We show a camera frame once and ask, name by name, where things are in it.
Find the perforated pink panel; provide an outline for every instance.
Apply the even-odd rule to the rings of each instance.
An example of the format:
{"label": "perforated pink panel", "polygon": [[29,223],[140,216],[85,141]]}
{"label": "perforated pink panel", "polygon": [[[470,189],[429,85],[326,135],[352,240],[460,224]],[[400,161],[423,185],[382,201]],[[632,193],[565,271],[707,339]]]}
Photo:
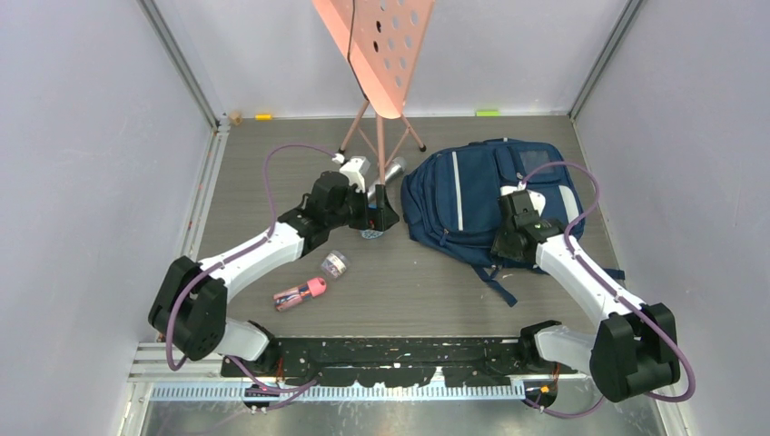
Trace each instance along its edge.
{"label": "perforated pink panel", "polygon": [[434,0],[313,0],[331,37],[347,57],[371,106],[384,118],[403,113]]}

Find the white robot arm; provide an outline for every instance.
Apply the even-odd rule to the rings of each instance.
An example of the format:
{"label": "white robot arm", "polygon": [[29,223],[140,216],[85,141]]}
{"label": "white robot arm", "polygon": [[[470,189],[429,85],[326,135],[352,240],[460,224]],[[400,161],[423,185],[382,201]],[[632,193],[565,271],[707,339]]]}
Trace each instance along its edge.
{"label": "white robot arm", "polygon": [[[226,318],[227,303],[264,274],[325,243],[334,228],[385,231],[397,223],[398,215],[390,208],[384,185],[377,184],[375,206],[369,206],[363,190],[363,174],[368,167],[365,158],[356,157],[338,172],[323,173],[312,192],[304,197],[306,201],[281,215],[270,239],[256,249],[252,247],[268,231],[199,263],[186,257],[175,261],[150,311],[150,324],[165,332],[170,308],[182,287],[196,274],[211,269],[196,292],[188,296],[189,301],[183,303],[174,326],[173,344],[193,361],[216,352],[240,357],[255,369],[260,369],[260,362],[264,361],[262,368],[269,368],[280,353],[271,350],[276,341],[259,324]],[[676,356],[587,272],[576,255],[605,282],[612,283],[618,297],[646,311],[676,340],[674,318],[666,306],[645,305],[590,260],[574,238],[570,239],[574,252],[569,250],[561,224],[540,218],[542,196],[507,190],[499,197],[499,204],[503,224],[492,252],[538,265],[567,290],[597,327],[597,334],[572,332],[558,322],[523,329],[519,346],[524,350],[525,361],[559,362],[589,374],[611,401],[622,401],[678,381]]]}

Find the gray table surface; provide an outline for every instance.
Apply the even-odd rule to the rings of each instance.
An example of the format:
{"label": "gray table surface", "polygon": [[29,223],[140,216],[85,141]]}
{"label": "gray table surface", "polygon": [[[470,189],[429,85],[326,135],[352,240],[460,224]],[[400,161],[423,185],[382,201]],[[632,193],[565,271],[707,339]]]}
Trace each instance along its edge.
{"label": "gray table surface", "polygon": [[[412,118],[414,128],[428,146],[422,154],[407,141],[399,153],[408,171],[441,148],[470,141],[507,136],[554,144],[565,160],[583,163],[570,121],[565,116],[497,118]],[[229,250],[270,223],[262,161],[275,146],[308,143],[336,150],[351,119],[276,120],[245,122],[233,127],[202,237],[199,258]],[[374,121],[365,119],[370,138]],[[388,121],[386,141],[392,147],[403,133],[403,124]],[[362,154],[376,162],[369,147],[356,136],[348,156]],[[288,150],[271,162],[270,180],[278,212],[296,206],[318,175],[335,165],[322,154]],[[572,172],[585,206],[593,201],[590,182]],[[376,177],[373,165],[368,182]],[[389,186],[389,198],[400,208],[400,179]],[[615,267],[616,260],[599,213],[588,218],[581,245],[599,264]],[[350,269],[328,291],[311,302],[283,313],[272,307],[271,296],[321,274],[323,257],[339,250],[352,262]],[[591,332],[587,316],[548,276],[522,270],[505,270],[500,282],[518,298],[509,308],[479,280],[469,266],[410,240],[404,222],[384,236],[365,240],[358,232],[338,229],[321,248],[297,262],[268,273],[241,292],[230,304],[231,317],[259,322],[280,336],[366,335],[443,336],[517,335],[519,329],[546,319]]]}

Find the white wall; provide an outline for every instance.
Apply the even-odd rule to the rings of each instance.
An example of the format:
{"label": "white wall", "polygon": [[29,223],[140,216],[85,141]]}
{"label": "white wall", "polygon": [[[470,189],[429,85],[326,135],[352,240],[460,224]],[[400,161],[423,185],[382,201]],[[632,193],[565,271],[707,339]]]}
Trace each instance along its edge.
{"label": "white wall", "polygon": [[114,434],[210,134],[136,2],[0,16],[0,434]]}
{"label": "white wall", "polygon": [[[311,0],[157,1],[218,111],[356,114],[359,88]],[[566,113],[625,4],[437,0],[406,113]]]}
{"label": "white wall", "polygon": [[647,2],[577,123],[632,291],[675,312],[698,435],[767,432],[768,16]]}

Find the backpack strap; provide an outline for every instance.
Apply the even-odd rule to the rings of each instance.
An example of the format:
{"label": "backpack strap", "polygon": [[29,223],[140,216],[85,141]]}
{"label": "backpack strap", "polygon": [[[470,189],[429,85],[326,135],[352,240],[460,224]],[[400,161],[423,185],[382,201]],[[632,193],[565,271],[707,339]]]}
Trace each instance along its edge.
{"label": "backpack strap", "polygon": [[[500,272],[500,267],[496,266],[492,270],[492,274],[487,273],[487,270],[485,270],[481,266],[473,266],[473,271],[476,272],[476,275],[481,279],[482,282],[486,283],[488,287],[495,290],[495,292],[499,293],[501,297],[503,297],[503,300],[508,304],[508,307],[513,307],[516,305],[518,300],[516,297],[513,296],[512,293],[508,292],[502,284],[500,284],[495,278],[498,276],[498,273]],[[540,268],[532,268],[532,272],[535,274],[548,274],[547,272],[541,270]],[[626,272],[623,270],[618,270],[614,268],[605,268],[605,273],[612,278],[613,280],[625,280],[626,279]]]}
{"label": "backpack strap", "polygon": [[473,266],[473,271],[476,272],[476,275],[481,279],[481,281],[486,283],[488,287],[492,288],[497,293],[499,293],[501,297],[503,297],[503,300],[505,300],[505,302],[508,304],[508,307],[513,307],[518,302],[512,293],[506,291],[503,285],[495,280],[495,277],[497,277],[500,271],[499,267],[495,267],[491,275],[489,275],[487,271],[480,266]]}

